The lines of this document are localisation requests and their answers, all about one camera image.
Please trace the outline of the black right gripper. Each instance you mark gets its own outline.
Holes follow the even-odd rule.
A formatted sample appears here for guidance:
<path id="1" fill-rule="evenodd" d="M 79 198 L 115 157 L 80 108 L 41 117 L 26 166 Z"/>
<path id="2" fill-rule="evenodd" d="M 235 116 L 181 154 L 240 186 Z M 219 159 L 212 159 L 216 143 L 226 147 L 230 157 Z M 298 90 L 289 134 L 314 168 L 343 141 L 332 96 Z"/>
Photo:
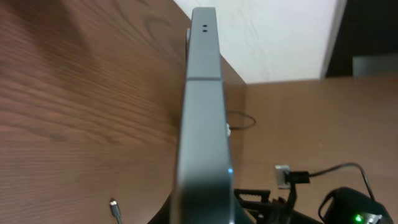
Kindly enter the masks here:
<path id="1" fill-rule="evenodd" d="M 236 196 L 236 224 L 280 223 L 296 224 L 294 215 L 297 196 L 289 197 L 285 203 L 278 200 L 268 202 L 270 190 L 234 189 Z"/>

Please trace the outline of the blue screen Galaxy smartphone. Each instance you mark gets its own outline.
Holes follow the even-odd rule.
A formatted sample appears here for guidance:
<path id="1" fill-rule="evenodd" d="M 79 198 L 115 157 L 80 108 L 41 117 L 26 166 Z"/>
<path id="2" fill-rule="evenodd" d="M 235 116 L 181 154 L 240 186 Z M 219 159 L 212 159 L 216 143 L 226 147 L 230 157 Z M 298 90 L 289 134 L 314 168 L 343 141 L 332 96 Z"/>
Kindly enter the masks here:
<path id="1" fill-rule="evenodd" d="M 170 222 L 233 223 L 233 169 L 215 8 L 193 9 L 188 43 Z"/>

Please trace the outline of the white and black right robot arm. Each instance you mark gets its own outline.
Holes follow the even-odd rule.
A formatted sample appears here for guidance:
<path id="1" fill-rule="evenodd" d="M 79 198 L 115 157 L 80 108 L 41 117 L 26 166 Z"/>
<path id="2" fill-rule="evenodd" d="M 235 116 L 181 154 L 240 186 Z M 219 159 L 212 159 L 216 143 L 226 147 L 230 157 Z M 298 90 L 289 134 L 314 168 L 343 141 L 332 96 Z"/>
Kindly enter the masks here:
<path id="1" fill-rule="evenodd" d="M 348 187 L 328 193 L 318 208 L 319 220 L 294 210 L 297 192 L 290 191 L 287 200 L 270 200 L 269 190 L 235 189 L 236 223 L 335 223 L 393 224 L 386 208 L 370 197 Z"/>

